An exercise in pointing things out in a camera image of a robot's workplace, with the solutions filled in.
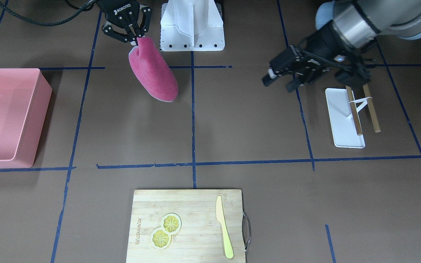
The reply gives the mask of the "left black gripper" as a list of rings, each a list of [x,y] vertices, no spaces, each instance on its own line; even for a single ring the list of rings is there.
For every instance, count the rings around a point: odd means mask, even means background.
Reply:
[[[289,70],[288,67],[279,70],[270,67],[262,77],[265,87],[285,75],[295,75],[294,79],[285,85],[288,92],[293,92],[303,85],[313,84],[332,67],[339,69],[335,74],[336,80],[351,88],[360,88],[371,81],[371,72],[365,67],[361,55],[356,48],[344,43],[333,26],[322,26],[301,40],[298,48],[304,60],[314,60],[318,64],[309,65],[306,73]]]

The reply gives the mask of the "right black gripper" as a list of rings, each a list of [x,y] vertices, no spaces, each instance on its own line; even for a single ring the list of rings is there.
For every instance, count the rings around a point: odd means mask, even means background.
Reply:
[[[149,31],[151,7],[141,7],[136,0],[99,0],[97,5],[107,20],[102,27],[105,35],[137,46],[137,38],[144,37]],[[112,24],[123,28],[126,33],[115,31]]]

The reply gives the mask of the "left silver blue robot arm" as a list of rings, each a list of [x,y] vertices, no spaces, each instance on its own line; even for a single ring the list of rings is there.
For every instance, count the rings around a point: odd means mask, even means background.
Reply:
[[[292,92],[316,82],[333,68],[336,80],[360,88],[371,80],[361,56],[378,35],[405,40],[421,38],[421,0],[333,0],[316,15],[317,30],[296,45],[289,45],[269,63],[264,86],[284,75],[295,75],[286,85]]]

